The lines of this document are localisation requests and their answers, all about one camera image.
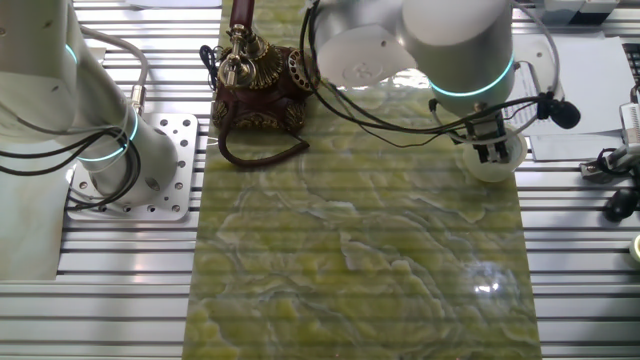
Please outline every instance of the mounting plate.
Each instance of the mounting plate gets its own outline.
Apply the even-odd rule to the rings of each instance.
[[[147,204],[123,207],[110,204],[100,209],[68,211],[69,217],[88,222],[167,222],[180,221],[189,210],[191,177],[198,137],[198,120],[187,114],[144,114],[153,128],[161,129],[171,139],[178,153],[176,174],[168,186]],[[101,197],[82,164],[76,167],[71,188],[87,196]],[[74,203],[67,202],[69,209]]]

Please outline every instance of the bolt hole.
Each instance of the bolt hole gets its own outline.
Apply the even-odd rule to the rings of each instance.
[[[152,177],[146,177],[144,179],[144,182],[147,183],[147,186],[154,191],[160,191],[160,184],[158,183],[158,181]]]

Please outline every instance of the white cup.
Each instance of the white cup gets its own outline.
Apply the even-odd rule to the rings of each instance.
[[[640,235],[631,242],[629,253],[635,261],[640,262]]]
[[[505,130],[507,134],[513,134],[513,128],[510,126],[505,126]],[[527,157],[527,150],[527,141],[522,134],[518,134],[507,141],[507,151],[511,156],[511,161],[507,164],[480,163],[478,152],[472,145],[464,145],[462,159],[469,172],[478,180],[495,183],[511,176]]]

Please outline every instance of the wire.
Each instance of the wire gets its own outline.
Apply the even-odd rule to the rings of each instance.
[[[553,76],[553,82],[552,82],[552,85],[551,85],[551,91],[553,93],[556,93],[557,90],[558,90],[558,84],[559,84],[559,81],[560,81],[560,53],[558,52],[558,47],[556,46],[556,43],[553,40],[553,37],[551,36],[551,33],[549,32],[549,29],[542,23],[542,21],[540,21],[540,19],[538,19],[524,5],[518,3],[516,0],[509,0],[509,1],[511,2],[511,4],[513,4],[513,6],[517,7],[523,13],[525,13],[527,16],[529,16],[536,23],[536,25],[538,25],[540,30],[543,32],[544,36],[547,38],[547,41],[549,42],[549,45],[551,46],[551,52],[553,53],[553,59],[554,59],[554,76]],[[538,115],[537,114],[534,115],[529,121],[524,123],[521,127],[519,127],[518,129],[513,130],[512,133],[504,135],[504,136],[497,137],[495,139],[469,140],[469,139],[465,139],[463,137],[460,137],[457,134],[449,134],[449,136],[453,140],[459,141],[459,142],[464,143],[464,144],[480,145],[480,146],[493,145],[493,144],[497,144],[497,143],[501,143],[501,142],[510,140],[510,139],[518,136],[523,131],[528,129],[531,125],[533,125],[533,123],[536,120],[538,120]]]
[[[69,188],[69,191],[71,191],[72,193],[80,196],[81,198],[87,199],[87,200],[103,200],[105,199],[104,196],[91,196],[91,195],[87,195],[82,193],[82,191],[76,190],[72,187]]]
[[[104,125],[104,126],[95,126],[95,127],[81,128],[81,129],[80,128],[71,128],[71,129],[68,129],[66,131],[50,130],[50,129],[42,128],[42,127],[37,126],[37,125],[35,125],[35,124],[33,124],[33,123],[29,122],[29,121],[26,121],[26,120],[22,119],[21,117],[16,115],[13,111],[11,111],[7,106],[5,106],[2,102],[0,102],[0,107],[2,107],[2,109],[4,111],[8,112],[10,115],[15,117],[16,120],[18,121],[18,123],[30,128],[31,130],[35,130],[37,132],[40,132],[40,133],[43,133],[43,134],[47,134],[47,135],[58,135],[58,136],[80,135],[80,134],[86,134],[86,133],[92,133],[92,132],[96,132],[96,131],[102,131],[102,130],[108,130],[108,129],[117,128],[117,126],[115,126],[115,125]]]
[[[12,158],[12,159],[42,159],[42,158],[46,158],[46,157],[51,157],[51,156],[55,156],[55,155],[60,155],[62,153],[65,153],[67,151],[76,149],[79,146],[82,146],[83,144],[86,144],[87,142],[95,142],[96,140],[98,140],[100,137],[102,137],[103,135],[106,135],[109,132],[109,130],[103,130],[100,133],[97,134],[93,134],[90,136],[87,136],[86,138],[73,143],[69,146],[66,146],[62,149],[58,149],[58,150],[54,150],[54,151],[49,151],[46,153],[36,153],[36,154],[16,154],[16,153],[11,153],[11,152],[6,152],[6,151],[0,151],[0,157],[7,157],[7,158]]]
[[[140,77],[138,78],[138,82],[136,85],[144,86],[144,84],[146,84],[147,76],[149,76],[149,61],[147,60],[147,57],[144,55],[142,50],[118,37],[89,29],[86,26],[80,26],[80,30],[84,35],[131,52],[135,57],[138,58],[138,60],[140,60]]]
[[[398,145],[398,144],[394,143],[393,141],[388,140],[388,139],[385,139],[384,137],[382,137],[382,136],[380,136],[380,135],[378,135],[378,134],[374,133],[373,131],[371,131],[371,130],[367,129],[366,127],[364,127],[364,126],[362,126],[362,125],[360,125],[360,128],[361,128],[362,130],[364,130],[367,134],[369,134],[369,135],[371,135],[371,136],[374,136],[374,137],[376,137],[376,138],[378,138],[378,139],[380,139],[380,140],[382,140],[382,141],[386,142],[386,143],[387,143],[387,144],[389,144],[389,145],[392,145],[392,146],[394,146],[394,147],[397,147],[398,149],[407,149],[407,148],[411,148],[411,147],[421,147],[421,146],[425,146],[425,145],[430,144],[432,141],[434,141],[435,139],[439,138],[440,136],[444,135],[444,134],[434,135],[434,136],[432,136],[429,140],[427,140],[427,141],[425,141],[425,142],[422,142],[422,143],[419,143],[419,144]]]
[[[638,84],[631,89],[630,98],[631,98],[631,102],[634,104],[638,103],[638,89],[640,89],[640,85]]]
[[[530,108],[533,105],[536,105],[536,103],[531,103],[529,105],[523,106],[520,109],[516,110],[511,116],[509,116],[508,118],[504,118],[503,120],[508,121],[508,120],[513,120],[516,116],[518,116],[518,113],[521,112],[524,109]]]
[[[97,203],[87,203],[69,196],[69,200],[78,204],[70,210],[80,211],[92,208],[100,208],[102,206],[114,203],[120,200],[124,195],[126,195],[135,186],[142,170],[140,153],[138,152],[138,149],[136,148],[134,143],[131,143],[131,152],[129,152],[128,154],[129,156],[127,157],[127,169],[125,171],[126,177],[125,180],[122,181],[121,186],[118,188],[118,190],[116,190],[112,195],[104,198],[104,200]]]
[[[108,169],[111,169],[111,167],[113,167],[113,165],[115,165],[115,163],[120,161],[120,159],[122,159],[122,157],[127,154],[127,151],[129,151],[129,148],[131,148],[129,146],[129,144],[131,143],[131,141],[129,140],[129,137],[127,137],[126,139],[127,139],[127,141],[126,141],[126,143],[124,145],[124,149],[120,152],[120,154],[118,154],[118,156],[116,156],[113,160],[111,160],[111,162],[109,164],[107,164],[105,167],[103,167],[102,169],[91,170],[91,173],[92,174],[99,174],[101,172],[105,172]]]
[[[615,170],[609,169],[609,166],[607,165],[607,161],[604,158],[604,154],[608,153],[608,152],[614,152],[614,151],[616,151],[616,149],[613,149],[613,148],[602,149],[602,151],[600,152],[600,154],[598,155],[598,158],[596,160],[596,166],[598,167],[598,169],[600,171],[602,171],[605,174],[611,175],[611,176],[626,176],[626,175],[629,175],[629,173],[631,172],[631,168],[626,169],[626,170],[622,170],[622,171],[615,171]]]
[[[219,59],[216,58],[216,50],[222,49],[221,46],[216,46],[211,49],[207,45],[202,45],[200,48],[200,59],[204,66],[209,70],[209,78],[207,79],[209,83],[209,87],[213,91],[218,90],[218,62]]]
[[[124,93],[122,92],[122,90],[120,90],[120,93],[122,95],[122,98],[124,98],[124,99],[127,98],[124,95]],[[130,107],[129,100],[125,100],[125,101],[126,101],[126,103],[125,103],[125,107],[124,107],[124,118],[122,118],[122,123],[120,124],[120,127],[118,128],[118,129],[120,129],[120,132],[119,132],[118,136],[114,140],[115,141],[120,141],[120,139],[124,136],[127,139],[127,144],[128,144],[130,137],[127,136],[127,127],[129,126],[129,114],[131,113],[131,111],[129,110],[129,107]],[[134,133],[135,133],[135,130],[133,130],[133,132],[131,133],[131,136],[134,136],[135,135]],[[107,142],[107,143],[104,143],[104,144],[101,144],[101,145],[97,145],[92,150],[102,149],[107,145],[110,145],[110,143]],[[122,150],[120,150],[120,149],[116,150],[116,152],[118,152],[118,151],[120,151],[120,153],[122,153],[123,151],[126,151],[126,148],[124,148]],[[111,153],[111,155],[107,155],[107,158],[112,157],[114,155],[116,155],[115,152]],[[83,158],[79,158],[79,159],[82,160],[82,161],[101,161],[102,159],[106,160],[105,158],[102,158],[102,159],[83,159]]]
[[[315,9],[317,9],[318,6],[318,2],[314,3],[314,6],[311,9],[308,9],[303,23],[302,23],[302,28],[300,31],[300,53],[302,56],[304,56],[304,47],[305,47],[305,34],[307,32],[307,28],[309,26],[309,21],[312,18],[312,14],[314,14]],[[310,40],[313,40],[313,30],[309,29],[309,36],[310,36]],[[310,49],[312,52],[312,58],[315,55],[315,47],[313,46],[313,43],[310,43]],[[311,79],[310,73],[309,73],[309,69],[306,66],[306,62],[302,62],[302,70],[304,72],[304,75],[308,78]],[[323,97],[322,95],[320,95],[320,93],[318,92],[318,89],[315,86],[311,86],[311,91],[313,92],[313,94],[315,95],[315,97],[332,113],[334,113],[335,115],[353,122],[357,125],[362,125],[362,126],[366,126],[369,128],[374,128],[374,129],[381,129],[381,130],[388,130],[388,131],[397,131],[397,132],[405,132],[405,133],[411,133],[411,134],[427,134],[427,135],[438,135],[438,134],[443,134],[447,131],[452,130],[453,128],[459,126],[459,125],[463,125],[465,123],[471,122],[473,120],[478,120],[478,119],[482,119],[483,117],[486,117],[488,115],[491,115],[492,113],[501,110],[503,108],[507,108],[510,106],[514,106],[514,105],[520,105],[523,103],[528,103],[528,102],[541,102],[541,101],[548,101],[548,99],[546,97],[541,97],[541,96],[535,96],[535,97],[528,97],[528,98],[523,98],[523,99],[518,99],[518,100],[513,100],[510,102],[506,102],[504,104],[499,104],[499,105],[495,105],[492,106],[484,111],[481,111],[479,113],[475,113],[472,114],[470,116],[464,117],[456,122],[453,122],[451,124],[448,125],[444,125],[444,126],[440,126],[440,127],[434,127],[434,128],[428,128],[428,129],[411,129],[411,128],[405,128],[405,127],[401,127],[398,125],[394,125],[394,124],[390,124],[390,123],[384,123],[384,121],[377,119],[377,122],[379,123],[371,123],[371,122],[366,122],[366,121],[362,121],[362,120],[358,120],[356,118],[354,118],[353,116],[344,114],[342,112],[340,112],[339,110],[337,110],[336,108],[334,108],[331,104],[329,104]],[[343,100],[345,100],[346,102],[349,103],[348,99],[345,99],[345,97],[340,96]]]
[[[320,84],[321,84],[322,86],[324,86],[327,90],[329,90],[331,93],[333,93],[333,95],[335,96],[336,100],[340,103],[340,105],[342,105],[342,108],[347,112],[347,114],[349,114],[349,116],[353,117],[353,114],[351,113],[351,110],[349,110],[349,108],[347,107],[347,105],[345,105],[345,103],[342,101],[342,98],[339,96],[339,91],[335,91],[335,90],[334,90],[335,88],[330,87],[329,85],[327,85],[327,84],[326,84],[324,81],[322,81],[322,80],[320,80]],[[427,145],[427,144],[431,143],[432,141],[434,141],[435,139],[437,139],[438,137],[440,137],[440,136],[442,135],[442,134],[435,135],[435,136],[433,136],[432,138],[430,138],[429,140],[427,140],[427,141],[425,141],[425,142],[422,142],[422,143],[419,143],[419,144],[399,145],[399,144],[394,143],[394,142],[393,142],[393,141],[391,141],[391,140],[385,139],[384,137],[382,137],[382,136],[380,136],[380,135],[378,135],[378,134],[374,133],[374,132],[373,132],[373,131],[371,131],[371,130],[368,130],[366,127],[364,127],[364,126],[362,126],[362,125],[359,125],[359,126],[360,126],[360,128],[361,128],[364,132],[366,132],[367,134],[369,134],[369,135],[371,135],[371,136],[373,136],[373,137],[376,137],[376,138],[378,138],[378,139],[380,139],[380,140],[382,140],[382,141],[386,142],[387,144],[389,144],[389,145],[391,145],[391,146],[394,146],[394,147],[396,147],[396,148],[399,148],[399,149],[406,149],[406,148],[411,148],[411,147],[420,147],[420,146],[425,146],[425,145]]]
[[[555,92],[557,91],[558,88],[558,83],[559,83],[559,71],[560,71],[560,61],[559,61],[559,53],[557,50],[557,46],[555,44],[555,42],[553,41],[553,38],[551,37],[551,34],[549,33],[549,30],[546,28],[546,26],[544,24],[542,24],[542,22],[536,18],[528,9],[526,9],[524,6],[522,6],[521,4],[517,3],[515,0],[510,0],[516,7],[518,7],[519,9],[521,9],[525,14],[527,14],[528,16],[530,16],[534,22],[536,22],[536,24],[542,29],[542,32],[545,34],[545,36],[547,37],[548,41],[551,44],[551,48],[552,48],[552,52],[553,52],[553,56],[554,56],[554,66],[555,66],[555,74],[554,74],[554,80],[552,83],[552,91]],[[315,17],[317,14],[317,9],[319,6],[319,1],[315,1],[313,3],[313,5],[311,6],[310,9],[307,9],[307,12],[305,14],[304,20],[303,20],[303,24],[302,24],[302,29],[301,29],[301,33],[300,33],[300,49],[301,49],[301,53],[304,56],[304,35],[307,32],[307,28],[308,29],[308,36],[309,36],[309,47],[310,47],[310,51],[311,51],[311,57],[314,60],[314,62],[317,62],[317,54],[316,54],[316,49],[315,49],[315,32],[313,29],[313,25],[309,26],[309,23],[311,22],[311,24],[314,24],[315,22]],[[307,67],[305,66],[306,64],[303,62],[302,64],[302,69],[304,71],[305,76],[307,76],[307,78],[311,78],[309,75],[309,70],[307,69]],[[318,93],[317,89],[315,89],[315,87],[312,86],[312,91],[314,93],[314,95],[316,96],[316,98],[318,98],[318,100],[331,112],[333,112],[335,115],[354,122],[360,126],[366,126],[366,127],[370,127],[370,128],[377,128],[377,129],[382,129],[382,130],[388,130],[388,131],[399,131],[399,132],[407,132],[407,133],[416,133],[416,134],[433,134],[433,135],[438,135],[438,134],[442,134],[443,132],[447,132],[447,131],[451,131],[453,130],[455,127],[462,125],[462,124],[468,124],[475,121],[475,120],[480,120],[483,117],[492,115],[492,113],[510,107],[510,106],[514,106],[514,105],[519,105],[519,104],[523,104],[523,103],[540,103],[540,102],[547,102],[550,101],[550,99],[547,99],[546,97],[529,97],[529,98],[523,98],[523,99],[518,99],[518,100],[514,100],[511,102],[506,102],[500,105],[496,105],[493,107],[490,107],[488,109],[486,109],[483,112],[479,112],[476,114],[472,114],[470,116],[464,117],[456,122],[453,122],[451,124],[448,125],[441,125],[440,127],[436,127],[436,128],[430,128],[430,129],[410,129],[410,128],[404,128],[395,124],[391,124],[388,122],[385,122],[375,116],[373,116],[372,114],[370,114],[369,112],[367,112],[366,110],[360,108],[357,104],[355,104],[353,101],[351,101],[345,94],[343,94],[342,92],[340,92],[337,87],[333,84],[331,84],[331,87],[333,88],[333,90],[335,91],[335,93],[340,96],[342,98],[342,100],[344,100],[345,102],[347,102],[349,105],[351,105],[355,110],[357,110],[358,112],[360,112],[362,115],[364,115],[365,117],[369,118],[370,120],[373,120],[375,122],[374,123],[369,123],[369,122],[363,122],[361,120],[355,119],[352,115],[346,115],[340,111],[338,111],[337,109],[335,109],[334,107],[332,107],[330,104],[328,104],[324,98],[322,98],[322,96]],[[462,140],[464,140],[463,142],[465,143],[474,143],[474,144],[478,144],[478,145],[491,145],[494,143],[499,143],[505,140],[508,140],[509,138],[518,135],[519,133],[521,133],[522,131],[524,131],[525,129],[527,129],[529,126],[531,126],[533,124],[533,122],[535,122],[537,120],[537,116],[535,116],[534,118],[532,118],[530,121],[528,121],[527,123],[525,123],[520,129],[517,129],[514,131],[514,133],[511,133],[507,136],[503,136],[501,138],[497,138],[497,139],[491,139],[491,140],[486,140],[486,141],[471,141],[469,139],[464,139],[464,138],[460,138]]]
[[[93,143],[98,141],[98,139],[100,139],[103,135],[104,134],[91,136],[90,140],[86,141],[78,150],[76,150],[76,152],[74,152],[66,160],[64,160],[60,164],[58,164],[56,166],[53,166],[53,167],[50,167],[48,169],[37,170],[37,171],[20,171],[20,170],[14,170],[14,169],[6,168],[4,166],[0,166],[0,172],[4,172],[4,173],[7,173],[9,175],[15,175],[15,176],[40,176],[40,175],[46,175],[46,174],[50,174],[52,172],[56,172],[56,171],[62,169],[63,167],[65,167],[67,164],[69,164],[73,160],[75,160],[78,157],[78,155],[80,155],[83,151],[85,151],[89,146],[93,145]]]

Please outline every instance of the green marble surface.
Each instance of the green marble surface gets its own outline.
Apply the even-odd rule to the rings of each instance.
[[[296,46],[302,3],[258,1],[257,31]],[[431,124],[419,73],[349,95]],[[478,182],[446,139],[396,149],[316,101],[309,112],[311,150],[268,170],[209,147],[183,358],[540,359],[514,179]],[[229,139],[243,157],[291,141]]]

